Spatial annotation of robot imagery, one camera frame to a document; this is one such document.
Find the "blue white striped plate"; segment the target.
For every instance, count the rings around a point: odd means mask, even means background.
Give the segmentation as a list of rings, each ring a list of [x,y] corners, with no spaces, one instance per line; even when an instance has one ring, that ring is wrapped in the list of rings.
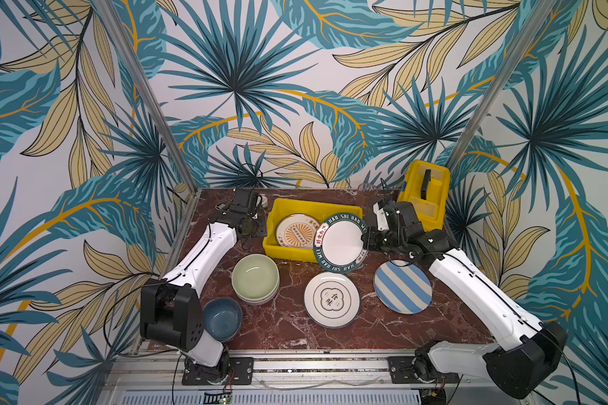
[[[373,278],[378,298],[393,312],[414,315],[432,303],[432,284],[417,266],[394,260],[378,267]]]

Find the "orange sunburst plate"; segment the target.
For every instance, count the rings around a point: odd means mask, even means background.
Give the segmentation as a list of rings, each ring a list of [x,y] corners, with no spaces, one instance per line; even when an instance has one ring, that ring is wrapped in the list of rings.
[[[275,237],[280,246],[312,249],[319,222],[306,214],[292,214],[276,227]]]

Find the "green rim lettered plate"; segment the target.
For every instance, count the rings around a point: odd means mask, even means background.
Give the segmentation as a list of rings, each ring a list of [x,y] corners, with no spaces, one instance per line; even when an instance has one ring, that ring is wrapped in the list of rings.
[[[328,217],[316,231],[313,254],[326,272],[346,274],[360,268],[368,254],[362,237],[368,228],[355,214]]]

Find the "white plate green emblem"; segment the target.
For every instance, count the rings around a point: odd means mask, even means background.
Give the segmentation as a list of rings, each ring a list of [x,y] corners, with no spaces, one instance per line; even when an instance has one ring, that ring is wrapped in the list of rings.
[[[327,328],[350,325],[361,309],[356,285],[342,274],[320,273],[306,286],[304,304],[309,317]]]

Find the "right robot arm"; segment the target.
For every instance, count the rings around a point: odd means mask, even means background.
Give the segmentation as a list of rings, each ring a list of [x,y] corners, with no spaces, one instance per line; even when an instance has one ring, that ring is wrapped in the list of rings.
[[[494,338],[493,344],[432,341],[415,351],[411,368],[419,381],[455,373],[493,382],[511,398],[524,399],[559,366],[567,332],[542,322],[480,271],[441,229],[425,231],[409,202],[376,199],[364,217],[368,251],[400,253],[418,262],[461,298]]]

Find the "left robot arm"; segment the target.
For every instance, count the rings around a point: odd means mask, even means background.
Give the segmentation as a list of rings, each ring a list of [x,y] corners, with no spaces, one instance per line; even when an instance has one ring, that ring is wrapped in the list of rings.
[[[221,259],[236,243],[254,237],[263,199],[237,189],[229,204],[208,219],[204,234],[173,270],[145,283],[140,293],[140,336],[180,351],[192,364],[220,368],[224,345],[205,330],[200,296]]]

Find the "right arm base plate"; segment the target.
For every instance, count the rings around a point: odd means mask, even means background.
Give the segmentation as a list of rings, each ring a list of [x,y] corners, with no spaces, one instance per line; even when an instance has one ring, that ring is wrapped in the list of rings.
[[[387,358],[388,372],[393,384],[446,384],[457,383],[459,375],[440,373],[426,360],[415,356],[391,356]]]

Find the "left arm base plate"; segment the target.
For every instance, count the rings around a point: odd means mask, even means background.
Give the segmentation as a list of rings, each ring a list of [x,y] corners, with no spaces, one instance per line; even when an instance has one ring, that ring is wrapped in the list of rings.
[[[250,386],[253,381],[252,357],[222,358],[217,366],[206,367],[184,361],[182,384],[184,386],[214,386],[231,383],[233,386]]]

